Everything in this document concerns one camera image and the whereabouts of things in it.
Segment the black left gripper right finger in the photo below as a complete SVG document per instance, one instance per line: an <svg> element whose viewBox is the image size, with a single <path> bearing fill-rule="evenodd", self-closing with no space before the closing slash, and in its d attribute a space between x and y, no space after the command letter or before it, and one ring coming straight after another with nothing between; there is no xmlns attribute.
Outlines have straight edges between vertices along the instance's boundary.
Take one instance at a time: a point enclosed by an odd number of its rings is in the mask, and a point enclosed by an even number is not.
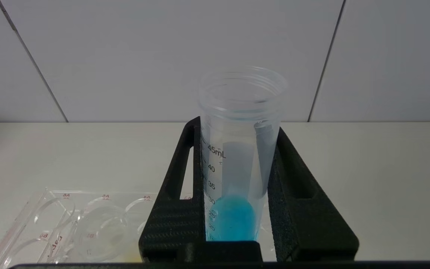
<svg viewBox="0 0 430 269"><path fill-rule="evenodd" d="M277 262L354 260L359 239L282 129L267 195Z"/></svg>

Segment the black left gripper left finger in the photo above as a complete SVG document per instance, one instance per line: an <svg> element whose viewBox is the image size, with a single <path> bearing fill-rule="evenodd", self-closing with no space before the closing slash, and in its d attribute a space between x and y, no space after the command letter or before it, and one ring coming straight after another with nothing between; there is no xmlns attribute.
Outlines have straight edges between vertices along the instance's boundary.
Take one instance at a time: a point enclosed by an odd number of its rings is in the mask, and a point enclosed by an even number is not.
<svg viewBox="0 0 430 269"><path fill-rule="evenodd" d="M181 189L193 150L192 197ZM201 158L201 118L188 121L139 239L144 262L173 262L186 245L205 240L204 187Z"/></svg>

